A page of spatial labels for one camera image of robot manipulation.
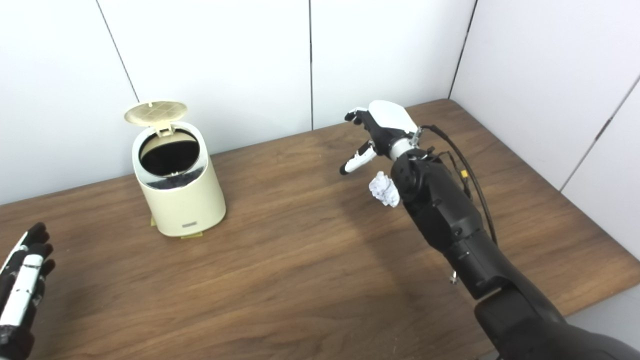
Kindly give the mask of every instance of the trash can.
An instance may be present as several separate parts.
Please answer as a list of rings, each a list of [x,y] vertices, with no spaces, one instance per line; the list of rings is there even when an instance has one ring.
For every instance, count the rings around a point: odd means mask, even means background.
[[[148,127],[133,143],[133,169],[158,231],[167,236],[202,232],[227,210],[202,134],[178,121],[186,112],[181,102],[152,101],[124,115]]]

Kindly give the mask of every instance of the robot finger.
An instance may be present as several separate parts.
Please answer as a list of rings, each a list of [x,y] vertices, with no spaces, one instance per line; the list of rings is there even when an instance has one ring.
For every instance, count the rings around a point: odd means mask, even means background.
[[[367,111],[365,108],[355,108],[344,116],[345,121],[353,121],[354,125],[362,124],[362,119],[358,116],[358,112]]]
[[[27,231],[27,236],[22,244],[30,247],[35,243],[46,243],[47,241],[49,241],[47,227],[44,223],[39,222]]]
[[[4,311],[4,305],[11,295],[11,290],[15,284],[15,276],[2,276],[0,278],[0,313]]]
[[[42,258],[46,259],[53,252],[53,245],[50,243],[42,244]]]
[[[340,174],[346,175],[354,172],[357,168],[365,165],[378,154],[372,141],[367,141],[356,151],[356,153],[340,167]]]
[[[42,264],[42,268],[40,268],[40,276],[46,278],[47,276],[49,276],[49,274],[51,274],[51,272],[55,268],[56,268],[55,261],[51,259],[45,261],[44,264]]]

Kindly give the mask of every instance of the black cable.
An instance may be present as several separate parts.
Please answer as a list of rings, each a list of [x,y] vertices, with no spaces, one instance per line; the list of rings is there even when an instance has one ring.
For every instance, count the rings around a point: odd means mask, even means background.
[[[453,169],[458,173],[458,177],[460,178],[460,182],[462,183],[462,188],[463,188],[463,191],[465,192],[465,195],[467,195],[469,200],[473,201],[474,198],[471,194],[471,189],[469,188],[469,178],[468,176],[467,177],[463,176],[462,171],[460,171],[460,168],[458,167],[458,163],[456,162],[456,159],[451,154],[451,151],[447,150],[447,151],[439,152],[436,156],[431,158],[431,161],[439,160],[440,157],[444,154],[449,155],[449,159],[451,160]]]
[[[486,204],[486,199],[484,198],[484,194],[482,193],[482,189],[480,188],[480,184],[478,183],[476,175],[474,174],[474,171],[471,169],[471,165],[469,165],[469,162],[467,161],[465,156],[462,155],[462,152],[460,151],[460,149],[449,138],[449,136],[444,133],[444,131],[440,130],[435,125],[423,125],[420,128],[428,129],[432,133],[438,135],[441,139],[446,141],[449,144],[449,146],[451,146],[451,148],[456,153],[456,155],[458,155],[458,157],[460,158],[460,161],[462,161],[462,164],[465,166],[465,168],[467,168],[469,177],[471,178],[471,181],[473,182],[476,188],[476,192],[478,193],[478,198],[480,199],[480,203],[482,204],[482,209],[484,210],[484,216],[486,217],[486,223],[487,225],[489,225],[489,232],[491,233],[491,239],[496,245],[498,245],[498,237],[495,234],[495,228],[493,226],[493,219],[491,218],[491,213],[489,212],[489,206]]]

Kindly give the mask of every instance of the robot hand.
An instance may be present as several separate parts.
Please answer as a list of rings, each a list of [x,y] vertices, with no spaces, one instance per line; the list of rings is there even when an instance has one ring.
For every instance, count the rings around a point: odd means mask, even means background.
[[[406,151],[418,147],[421,128],[415,125],[406,110],[389,101],[376,100],[369,104],[369,109],[355,108],[344,117],[354,124],[364,124],[364,129],[371,136],[359,150],[342,167],[340,173],[346,175],[378,156],[386,156],[391,160]]]
[[[53,246],[39,222],[14,246],[0,272],[0,359],[24,360],[33,348],[31,326],[42,300],[45,279],[56,266],[46,260]]]

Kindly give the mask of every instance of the open lid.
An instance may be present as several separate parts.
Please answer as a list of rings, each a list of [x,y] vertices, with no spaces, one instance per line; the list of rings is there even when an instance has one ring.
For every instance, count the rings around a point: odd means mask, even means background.
[[[124,119],[139,126],[153,126],[158,136],[173,134],[171,122],[187,113],[187,106],[178,101],[151,101],[134,105]]]

